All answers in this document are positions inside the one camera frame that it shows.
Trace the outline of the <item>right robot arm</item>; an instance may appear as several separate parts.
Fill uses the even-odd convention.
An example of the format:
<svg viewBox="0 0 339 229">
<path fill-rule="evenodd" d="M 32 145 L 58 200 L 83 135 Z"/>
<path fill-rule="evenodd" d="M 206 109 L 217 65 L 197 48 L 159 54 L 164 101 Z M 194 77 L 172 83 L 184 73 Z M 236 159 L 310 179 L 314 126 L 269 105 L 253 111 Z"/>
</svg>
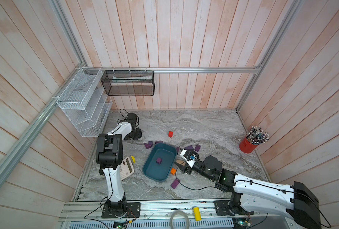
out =
<svg viewBox="0 0 339 229">
<path fill-rule="evenodd" d="M 224 169 L 222 162 L 213 156 L 204 161 L 196 155 L 186 156 L 177 166 L 183 173 L 194 171 L 213 181 L 216 189 L 232 193 L 224 214 L 263 212 L 290 218 L 307 229 L 322 227 L 319 200 L 304 183 L 282 185 L 246 177 Z"/>
</svg>

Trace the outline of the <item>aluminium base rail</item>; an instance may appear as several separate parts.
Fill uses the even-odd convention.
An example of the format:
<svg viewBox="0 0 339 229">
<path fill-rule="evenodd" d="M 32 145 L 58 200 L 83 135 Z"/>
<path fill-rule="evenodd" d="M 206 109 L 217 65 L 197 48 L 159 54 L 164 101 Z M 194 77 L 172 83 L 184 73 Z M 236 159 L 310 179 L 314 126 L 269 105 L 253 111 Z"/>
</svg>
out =
<svg viewBox="0 0 339 229">
<path fill-rule="evenodd" d="M 271 217 L 260 212 L 230 216 L 224 214 L 227 203 L 225 198 L 134 200 L 128 202 L 128 215 L 104 219 L 103 201 L 67 202 L 58 221 L 66 229 L 246 229 Z M 201 221 L 195 221 L 194 207 L 200 209 Z"/>
</svg>

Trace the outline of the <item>red pen holder cup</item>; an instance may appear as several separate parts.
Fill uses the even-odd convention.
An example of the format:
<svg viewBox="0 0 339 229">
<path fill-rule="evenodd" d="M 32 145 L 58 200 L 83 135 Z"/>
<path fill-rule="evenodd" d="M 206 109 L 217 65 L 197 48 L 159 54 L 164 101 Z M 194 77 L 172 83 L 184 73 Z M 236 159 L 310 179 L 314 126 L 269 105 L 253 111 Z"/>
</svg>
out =
<svg viewBox="0 0 339 229">
<path fill-rule="evenodd" d="M 259 145 L 266 143 L 269 140 L 269 137 L 269 133 L 264 132 L 261 127 L 252 126 L 239 144 L 239 149 L 242 152 L 249 154 Z"/>
</svg>

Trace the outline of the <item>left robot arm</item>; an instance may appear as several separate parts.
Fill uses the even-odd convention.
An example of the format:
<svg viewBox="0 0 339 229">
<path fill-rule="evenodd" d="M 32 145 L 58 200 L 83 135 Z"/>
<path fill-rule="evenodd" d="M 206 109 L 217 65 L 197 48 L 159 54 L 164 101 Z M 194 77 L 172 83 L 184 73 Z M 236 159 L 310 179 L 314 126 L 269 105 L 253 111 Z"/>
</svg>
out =
<svg viewBox="0 0 339 229">
<path fill-rule="evenodd" d="M 108 198 L 103 204 L 102 218 L 123 217 L 127 213 L 127 200 L 122 187 L 120 165 L 123 162 L 123 141 L 142 138 L 139 118 L 128 112 L 118 121 L 115 129 L 98 136 L 96 163 L 108 186 Z"/>
</svg>

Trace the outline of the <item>purple cube brick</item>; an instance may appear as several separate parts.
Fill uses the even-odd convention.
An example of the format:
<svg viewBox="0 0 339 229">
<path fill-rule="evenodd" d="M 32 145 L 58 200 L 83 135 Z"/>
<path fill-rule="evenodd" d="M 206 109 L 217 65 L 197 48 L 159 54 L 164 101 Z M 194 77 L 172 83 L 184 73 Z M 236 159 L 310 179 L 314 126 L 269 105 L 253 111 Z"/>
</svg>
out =
<svg viewBox="0 0 339 229">
<path fill-rule="evenodd" d="M 193 150 L 194 150 L 194 148 L 193 148 L 192 145 L 187 146 L 187 147 L 185 147 L 185 148 L 183 148 L 183 149 L 184 149 L 184 150 L 187 150 L 187 151 L 193 151 Z"/>
</svg>

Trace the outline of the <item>large purple rectangular brick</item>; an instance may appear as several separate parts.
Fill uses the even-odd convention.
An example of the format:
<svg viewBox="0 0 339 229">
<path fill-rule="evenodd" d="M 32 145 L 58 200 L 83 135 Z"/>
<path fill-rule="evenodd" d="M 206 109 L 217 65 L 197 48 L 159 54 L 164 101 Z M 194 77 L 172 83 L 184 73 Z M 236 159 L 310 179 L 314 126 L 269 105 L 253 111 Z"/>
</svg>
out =
<svg viewBox="0 0 339 229">
<path fill-rule="evenodd" d="M 176 178 L 172 183 L 171 183 L 171 188 L 172 189 L 176 189 L 177 188 L 177 186 L 180 184 L 181 182 L 180 182 L 180 180 L 178 179 L 178 178 Z"/>
</svg>

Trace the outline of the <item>white desk calculator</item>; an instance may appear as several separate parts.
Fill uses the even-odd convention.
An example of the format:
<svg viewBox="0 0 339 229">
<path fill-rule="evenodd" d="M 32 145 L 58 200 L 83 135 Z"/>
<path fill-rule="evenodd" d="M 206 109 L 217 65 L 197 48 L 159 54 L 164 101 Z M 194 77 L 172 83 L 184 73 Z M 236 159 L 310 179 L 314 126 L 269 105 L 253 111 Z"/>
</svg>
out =
<svg viewBox="0 0 339 229">
<path fill-rule="evenodd" d="M 120 178 L 121 181 L 124 179 L 130 177 L 134 174 L 134 166 L 132 163 L 131 157 L 127 156 L 123 159 L 121 165 L 120 165 Z"/>
</svg>

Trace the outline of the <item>orange cube brick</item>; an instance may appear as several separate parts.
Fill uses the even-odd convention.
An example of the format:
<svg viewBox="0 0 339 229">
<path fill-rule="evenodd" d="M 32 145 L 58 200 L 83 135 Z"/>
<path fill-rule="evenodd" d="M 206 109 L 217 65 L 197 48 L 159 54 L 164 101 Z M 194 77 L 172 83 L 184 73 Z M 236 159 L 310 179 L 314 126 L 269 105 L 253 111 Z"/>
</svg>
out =
<svg viewBox="0 0 339 229">
<path fill-rule="evenodd" d="M 170 173 L 171 173 L 172 175 L 175 175 L 176 169 L 172 168 L 171 171 L 170 171 Z"/>
</svg>

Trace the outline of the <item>yellow cylinder roll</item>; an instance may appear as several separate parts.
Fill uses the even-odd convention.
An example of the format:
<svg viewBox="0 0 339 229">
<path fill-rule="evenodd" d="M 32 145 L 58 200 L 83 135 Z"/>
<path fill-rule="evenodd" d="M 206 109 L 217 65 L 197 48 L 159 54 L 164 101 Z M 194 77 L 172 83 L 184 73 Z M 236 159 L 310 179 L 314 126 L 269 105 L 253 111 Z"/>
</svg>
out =
<svg viewBox="0 0 339 229">
<path fill-rule="evenodd" d="M 198 207 L 193 208 L 193 213 L 194 213 L 195 221 L 201 221 L 202 220 L 200 209 Z"/>
</svg>

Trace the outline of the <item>teal plastic storage bin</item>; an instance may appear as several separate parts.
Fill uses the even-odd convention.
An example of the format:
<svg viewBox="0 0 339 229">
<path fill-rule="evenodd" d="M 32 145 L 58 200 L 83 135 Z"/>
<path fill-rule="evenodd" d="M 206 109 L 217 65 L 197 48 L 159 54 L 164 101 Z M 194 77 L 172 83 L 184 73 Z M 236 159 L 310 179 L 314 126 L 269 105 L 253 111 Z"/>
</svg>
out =
<svg viewBox="0 0 339 229">
<path fill-rule="evenodd" d="M 164 182 L 170 174 L 176 157 L 175 147 L 165 143 L 156 144 L 144 163 L 143 174 L 156 182 Z"/>
</svg>

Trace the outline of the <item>purple square brick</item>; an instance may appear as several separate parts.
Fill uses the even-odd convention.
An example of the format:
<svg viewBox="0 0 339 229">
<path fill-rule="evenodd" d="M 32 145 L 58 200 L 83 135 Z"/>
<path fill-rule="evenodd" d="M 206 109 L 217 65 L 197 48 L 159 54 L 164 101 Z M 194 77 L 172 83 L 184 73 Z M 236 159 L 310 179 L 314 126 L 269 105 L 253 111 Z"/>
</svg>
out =
<svg viewBox="0 0 339 229">
<path fill-rule="evenodd" d="M 200 146 L 200 145 L 196 145 L 196 147 L 195 147 L 195 149 L 194 149 L 194 150 L 195 150 L 196 152 L 199 152 L 200 148 L 201 148 L 201 146 Z"/>
</svg>

